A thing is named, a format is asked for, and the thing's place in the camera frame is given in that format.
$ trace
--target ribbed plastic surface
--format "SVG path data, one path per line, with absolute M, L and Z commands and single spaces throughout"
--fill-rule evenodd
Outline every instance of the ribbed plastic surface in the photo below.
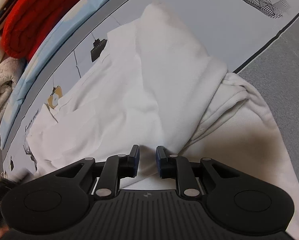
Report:
M 121 190 L 118 197 L 98 201 L 77 225 L 44 236 L 11 230 L 3 239 L 84 240 L 291 240 L 285 232 L 269 236 L 243 236 L 217 225 L 197 201 L 177 196 L 175 190 Z

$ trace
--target gray carpet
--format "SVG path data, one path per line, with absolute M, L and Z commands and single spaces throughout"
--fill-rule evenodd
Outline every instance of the gray carpet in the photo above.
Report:
M 299 181 L 299 18 L 239 75 L 271 109 Z

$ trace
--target red blanket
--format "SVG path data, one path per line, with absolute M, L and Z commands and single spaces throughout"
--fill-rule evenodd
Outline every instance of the red blanket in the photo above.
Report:
M 15 58 L 29 61 L 36 50 L 79 0 L 18 0 L 6 18 L 2 45 Z

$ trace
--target yellow lamp print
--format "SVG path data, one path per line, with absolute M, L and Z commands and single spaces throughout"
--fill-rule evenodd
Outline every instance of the yellow lamp print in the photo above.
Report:
M 62 96 L 63 93 L 61 87 L 54 87 L 51 96 L 47 100 L 48 105 L 54 109 L 58 105 L 58 99 L 60 99 Z

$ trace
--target metal screw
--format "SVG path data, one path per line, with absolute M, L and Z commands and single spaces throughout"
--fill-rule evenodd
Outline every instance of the metal screw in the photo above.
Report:
M 189 188 L 184 191 L 184 194 L 188 197 L 197 197 L 199 195 L 199 190 L 194 188 Z
M 100 189 L 96 190 L 95 193 L 99 197 L 107 197 L 107 196 L 111 195 L 112 191 L 108 188 L 100 188 Z

